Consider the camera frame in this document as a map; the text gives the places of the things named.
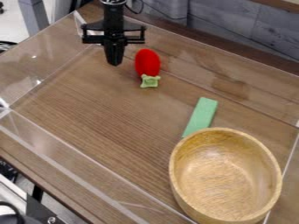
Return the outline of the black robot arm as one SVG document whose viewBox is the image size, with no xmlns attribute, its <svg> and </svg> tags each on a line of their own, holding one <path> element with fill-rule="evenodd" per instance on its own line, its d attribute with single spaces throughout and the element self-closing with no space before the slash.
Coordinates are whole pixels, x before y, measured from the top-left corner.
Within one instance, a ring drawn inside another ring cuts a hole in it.
<svg viewBox="0 0 299 224">
<path fill-rule="evenodd" d="M 145 42 L 145 26 L 125 20 L 127 0 L 100 0 L 100 2 L 104 17 L 97 22 L 80 26 L 81 42 L 101 45 L 107 63 L 116 67 L 123 62 L 125 47 Z"/>
</svg>

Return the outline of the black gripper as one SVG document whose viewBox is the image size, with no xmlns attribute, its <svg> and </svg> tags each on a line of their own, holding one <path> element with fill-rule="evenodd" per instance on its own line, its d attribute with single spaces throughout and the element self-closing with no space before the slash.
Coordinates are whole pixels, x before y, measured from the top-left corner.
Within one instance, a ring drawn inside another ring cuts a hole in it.
<svg viewBox="0 0 299 224">
<path fill-rule="evenodd" d="M 104 44 L 107 62 L 115 64 L 116 50 L 116 65 L 123 62 L 125 46 L 128 44 L 143 44 L 145 42 L 145 26 L 124 22 L 123 27 L 116 31 L 104 28 L 103 21 L 83 24 L 81 41 L 84 44 Z M 140 32 L 137 36 L 125 35 L 127 32 Z"/>
</svg>

